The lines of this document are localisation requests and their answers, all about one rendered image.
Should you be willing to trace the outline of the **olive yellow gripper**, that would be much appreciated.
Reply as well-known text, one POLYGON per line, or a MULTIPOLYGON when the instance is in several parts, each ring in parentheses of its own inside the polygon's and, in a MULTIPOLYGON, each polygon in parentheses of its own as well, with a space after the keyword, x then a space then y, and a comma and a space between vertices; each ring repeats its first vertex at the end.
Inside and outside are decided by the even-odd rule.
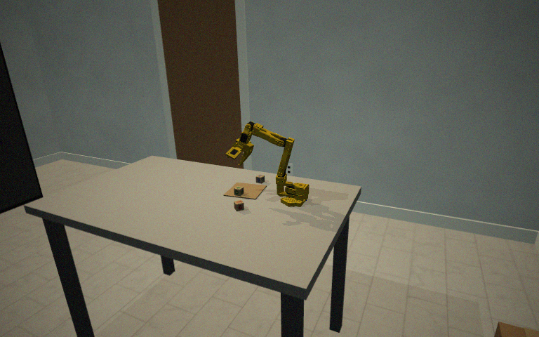
POLYGON ((226 153, 227 157, 231 157, 232 159, 236 159, 240 154, 241 151, 243 153, 243 157, 241 158, 241 161, 239 165, 241 166, 245 160, 251 155, 253 151, 254 145, 250 142, 248 142, 246 145, 239 142, 239 139, 236 139, 236 142, 233 144, 232 148, 226 153))

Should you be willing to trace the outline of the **tan flat mat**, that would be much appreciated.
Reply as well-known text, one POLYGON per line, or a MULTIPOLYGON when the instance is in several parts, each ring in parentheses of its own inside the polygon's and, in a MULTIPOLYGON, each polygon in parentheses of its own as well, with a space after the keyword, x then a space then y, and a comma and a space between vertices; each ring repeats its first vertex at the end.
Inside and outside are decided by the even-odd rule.
POLYGON ((266 187, 267 187, 266 185, 236 183, 223 196, 238 197, 238 198, 244 198, 244 199, 257 199, 258 196, 266 187), (234 188, 237 186, 244 187, 244 194, 242 194, 241 196, 234 195, 234 188))

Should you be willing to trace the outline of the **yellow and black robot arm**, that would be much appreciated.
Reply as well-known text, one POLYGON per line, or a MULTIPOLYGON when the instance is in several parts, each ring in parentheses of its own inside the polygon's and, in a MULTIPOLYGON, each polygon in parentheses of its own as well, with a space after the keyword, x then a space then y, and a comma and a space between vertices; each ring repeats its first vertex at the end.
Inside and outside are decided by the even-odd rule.
POLYGON ((308 199, 308 195, 305 198, 303 198, 304 187, 307 184, 303 184, 303 183, 293 184, 292 182, 286 182, 287 181, 286 169, 288 166, 288 161, 290 159, 291 150, 293 148, 295 139, 293 138, 286 139, 285 137, 279 134, 268 131, 267 129, 263 128, 262 125, 258 123, 255 124, 254 122, 250 121, 247 123, 247 125, 245 125, 244 131, 241 133, 239 142, 246 145, 250 141, 252 135, 260 137, 264 140, 267 140, 268 142, 275 144, 279 147, 284 147, 284 152, 282 154, 279 169, 276 176, 277 194, 280 197, 282 197, 281 203, 285 204, 286 206, 301 207, 304 204, 304 202, 308 199), (284 186, 286 186, 285 191, 284 191, 284 186), (290 198, 286 198, 286 197, 290 197, 290 198))

